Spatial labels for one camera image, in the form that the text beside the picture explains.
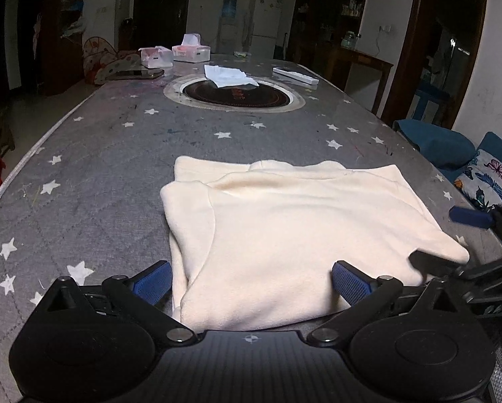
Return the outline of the small green white packet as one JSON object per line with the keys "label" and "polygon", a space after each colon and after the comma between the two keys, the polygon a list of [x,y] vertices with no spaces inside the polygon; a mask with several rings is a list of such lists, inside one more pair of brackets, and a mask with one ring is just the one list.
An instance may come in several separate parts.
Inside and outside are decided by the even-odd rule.
{"label": "small green white packet", "polygon": [[244,51],[235,51],[234,56],[237,58],[248,58],[251,56],[251,54]]}

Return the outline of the white remote control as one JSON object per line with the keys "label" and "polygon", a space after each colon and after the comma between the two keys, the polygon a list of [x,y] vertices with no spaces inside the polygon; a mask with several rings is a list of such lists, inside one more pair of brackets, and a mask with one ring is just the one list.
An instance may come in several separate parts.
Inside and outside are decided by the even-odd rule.
{"label": "white remote control", "polygon": [[291,80],[295,80],[298,83],[307,85],[307,86],[317,86],[319,84],[319,80],[315,77],[310,77],[308,75],[299,73],[297,71],[291,71],[285,68],[273,68],[272,72],[282,77],[287,77]]}

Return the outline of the grey star-patterned table mat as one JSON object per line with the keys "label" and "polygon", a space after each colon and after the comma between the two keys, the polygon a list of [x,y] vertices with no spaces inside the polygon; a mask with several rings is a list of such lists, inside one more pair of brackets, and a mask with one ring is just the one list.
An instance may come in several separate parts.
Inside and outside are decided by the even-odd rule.
{"label": "grey star-patterned table mat", "polygon": [[78,287],[173,267],[171,317],[192,330],[308,331],[347,306],[344,259],[407,285],[424,250],[502,257],[493,232],[451,221],[467,201],[398,133],[326,82],[272,111],[199,106],[202,77],[114,81],[38,141],[0,187],[0,402],[9,351],[57,277]]}

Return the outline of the blue cushion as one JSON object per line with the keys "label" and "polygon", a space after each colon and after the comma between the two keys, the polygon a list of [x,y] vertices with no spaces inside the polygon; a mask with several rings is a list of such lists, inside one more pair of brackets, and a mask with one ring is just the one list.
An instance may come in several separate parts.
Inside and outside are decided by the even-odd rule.
{"label": "blue cushion", "polygon": [[404,136],[450,182],[464,171],[480,150],[502,161],[502,139],[493,132],[486,133],[480,144],[474,146],[461,133],[419,120],[398,120],[393,124],[393,129]]}

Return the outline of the butterfly patterned pillow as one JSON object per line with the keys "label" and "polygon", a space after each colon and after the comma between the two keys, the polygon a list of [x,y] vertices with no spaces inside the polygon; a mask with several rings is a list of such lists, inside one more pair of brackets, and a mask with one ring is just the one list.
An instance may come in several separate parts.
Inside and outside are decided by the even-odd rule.
{"label": "butterfly patterned pillow", "polygon": [[490,212],[502,207],[502,161],[479,149],[454,180],[454,186],[478,210]]}

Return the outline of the crumpled white tissue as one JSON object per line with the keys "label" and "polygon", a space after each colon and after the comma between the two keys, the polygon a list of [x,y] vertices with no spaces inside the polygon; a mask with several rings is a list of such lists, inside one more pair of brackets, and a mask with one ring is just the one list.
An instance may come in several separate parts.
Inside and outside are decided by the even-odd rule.
{"label": "crumpled white tissue", "polygon": [[224,68],[219,65],[204,65],[205,77],[217,88],[233,86],[259,86],[259,83],[237,68]]}

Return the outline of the pink tissue box right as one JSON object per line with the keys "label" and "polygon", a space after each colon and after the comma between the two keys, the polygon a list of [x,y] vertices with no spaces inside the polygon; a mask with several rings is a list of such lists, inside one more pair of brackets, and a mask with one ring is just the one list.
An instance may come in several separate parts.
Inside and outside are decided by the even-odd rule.
{"label": "pink tissue box right", "polygon": [[185,63],[205,63],[210,60],[211,48],[201,44],[201,36],[196,33],[184,34],[182,43],[172,47],[174,61]]}

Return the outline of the cream fleece garment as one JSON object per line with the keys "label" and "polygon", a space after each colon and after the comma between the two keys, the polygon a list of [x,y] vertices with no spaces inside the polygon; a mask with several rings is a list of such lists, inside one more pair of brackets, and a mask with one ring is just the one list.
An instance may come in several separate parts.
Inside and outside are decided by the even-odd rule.
{"label": "cream fleece garment", "polygon": [[416,250],[468,261],[393,165],[181,156],[160,196],[173,315],[197,332],[272,328],[346,308],[330,278],[338,260],[408,286],[422,280],[408,261]]}

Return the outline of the pink tissue box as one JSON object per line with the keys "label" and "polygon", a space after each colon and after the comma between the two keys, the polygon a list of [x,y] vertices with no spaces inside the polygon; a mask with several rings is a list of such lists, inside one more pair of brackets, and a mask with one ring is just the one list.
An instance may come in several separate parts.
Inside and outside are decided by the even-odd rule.
{"label": "pink tissue box", "polygon": [[148,69],[171,68],[174,65],[174,54],[163,46],[143,47],[139,49],[141,64]]}
{"label": "pink tissue box", "polygon": [[182,43],[172,47],[174,61],[185,63],[205,63],[210,60],[211,48],[201,44],[201,36],[196,33],[184,34]]}

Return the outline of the white refrigerator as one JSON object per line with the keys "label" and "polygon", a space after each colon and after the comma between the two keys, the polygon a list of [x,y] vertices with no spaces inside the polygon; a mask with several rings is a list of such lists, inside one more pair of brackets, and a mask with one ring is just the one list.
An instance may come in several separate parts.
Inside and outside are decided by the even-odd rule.
{"label": "white refrigerator", "polygon": [[251,0],[246,45],[252,56],[271,59],[278,39],[282,0]]}

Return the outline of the water dispenser with bottle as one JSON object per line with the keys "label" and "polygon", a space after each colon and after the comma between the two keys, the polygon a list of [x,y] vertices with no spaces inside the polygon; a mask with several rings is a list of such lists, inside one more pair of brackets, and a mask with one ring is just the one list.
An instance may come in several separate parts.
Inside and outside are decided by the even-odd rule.
{"label": "water dispenser with bottle", "polygon": [[237,0],[223,0],[215,51],[231,55],[237,44]]}

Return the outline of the black smartphone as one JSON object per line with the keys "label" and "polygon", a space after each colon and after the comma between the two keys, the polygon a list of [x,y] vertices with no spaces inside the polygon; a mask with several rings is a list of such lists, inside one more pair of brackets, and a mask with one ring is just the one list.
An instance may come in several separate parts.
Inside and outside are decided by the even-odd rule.
{"label": "black smartphone", "polygon": [[107,77],[108,80],[154,80],[164,75],[164,69],[127,69],[116,71]]}

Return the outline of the dark wooden side table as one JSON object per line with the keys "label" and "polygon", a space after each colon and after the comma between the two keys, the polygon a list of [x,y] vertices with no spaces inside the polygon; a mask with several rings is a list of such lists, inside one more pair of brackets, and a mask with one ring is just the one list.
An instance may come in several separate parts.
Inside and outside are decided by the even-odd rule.
{"label": "dark wooden side table", "polygon": [[325,79],[335,87],[355,92],[377,82],[370,112],[376,116],[386,90],[393,64],[382,58],[345,47],[334,48],[328,56]]}

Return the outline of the pink tissue box left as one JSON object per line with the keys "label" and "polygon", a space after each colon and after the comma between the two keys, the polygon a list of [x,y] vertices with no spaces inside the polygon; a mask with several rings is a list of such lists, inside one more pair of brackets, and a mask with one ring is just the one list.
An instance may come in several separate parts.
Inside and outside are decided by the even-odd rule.
{"label": "pink tissue box left", "polygon": [[174,65],[174,54],[163,46],[143,47],[139,49],[141,64],[148,69],[171,68]]}

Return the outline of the round black induction hob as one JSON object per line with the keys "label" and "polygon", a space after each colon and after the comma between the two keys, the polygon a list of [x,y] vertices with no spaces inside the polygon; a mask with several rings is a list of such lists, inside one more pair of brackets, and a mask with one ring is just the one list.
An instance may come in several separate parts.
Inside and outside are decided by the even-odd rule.
{"label": "round black induction hob", "polygon": [[306,105],[293,88],[269,78],[257,78],[258,86],[228,86],[219,88],[206,77],[178,77],[164,87],[164,95],[179,105],[194,108],[282,114],[297,111]]}

